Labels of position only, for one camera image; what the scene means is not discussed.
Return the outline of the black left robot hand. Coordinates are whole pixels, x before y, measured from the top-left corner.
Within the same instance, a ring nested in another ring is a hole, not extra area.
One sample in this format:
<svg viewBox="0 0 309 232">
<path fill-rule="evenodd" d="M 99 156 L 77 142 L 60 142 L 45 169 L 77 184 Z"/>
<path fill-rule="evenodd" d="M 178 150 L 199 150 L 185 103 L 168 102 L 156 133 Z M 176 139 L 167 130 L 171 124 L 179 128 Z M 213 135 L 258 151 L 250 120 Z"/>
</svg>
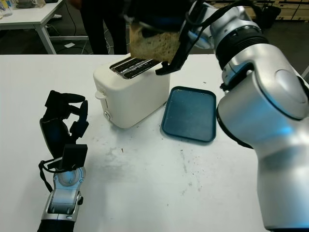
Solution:
<svg viewBox="0 0 309 232">
<path fill-rule="evenodd" d="M 88 101 L 82 95 L 51 90 L 45 107 L 40 127 L 50 153 L 57 159 L 62 157 L 65 145 L 75 144 L 78 138 L 83 137 L 89 125 Z M 63 120 L 68 119 L 71 114 L 79 119 L 68 129 Z"/>
</svg>

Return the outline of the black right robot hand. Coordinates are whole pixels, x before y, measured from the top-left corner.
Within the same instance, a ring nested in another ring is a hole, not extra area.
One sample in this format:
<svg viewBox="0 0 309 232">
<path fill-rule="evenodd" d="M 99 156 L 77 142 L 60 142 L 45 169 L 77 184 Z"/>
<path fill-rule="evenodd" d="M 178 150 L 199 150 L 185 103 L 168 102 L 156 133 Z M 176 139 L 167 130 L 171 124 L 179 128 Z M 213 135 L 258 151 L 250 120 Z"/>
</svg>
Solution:
<svg viewBox="0 0 309 232">
<path fill-rule="evenodd" d="M 126 0 L 124 17 L 152 30 L 177 32 L 191 6 L 190 0 Z"/>
</svg>

